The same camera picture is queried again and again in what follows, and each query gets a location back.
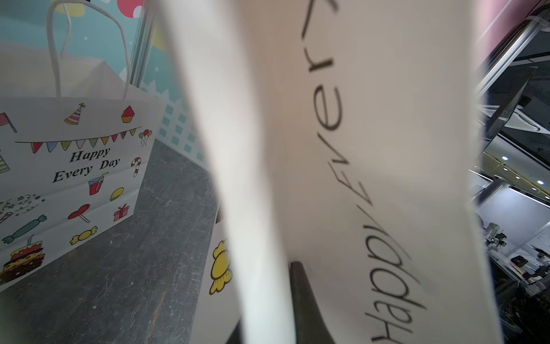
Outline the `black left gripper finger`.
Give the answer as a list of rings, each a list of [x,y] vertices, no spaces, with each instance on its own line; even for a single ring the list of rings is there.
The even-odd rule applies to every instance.
[[[293,261],[283,281],[248,295],[227,343],[333,343],[304,265]]]

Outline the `white paper gift bag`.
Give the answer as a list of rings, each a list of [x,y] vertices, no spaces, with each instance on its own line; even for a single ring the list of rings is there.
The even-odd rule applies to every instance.
[[[502,343],[471,195],[475,1],[158,1],[233,279],[192,338],[304,265],[333,343]]]

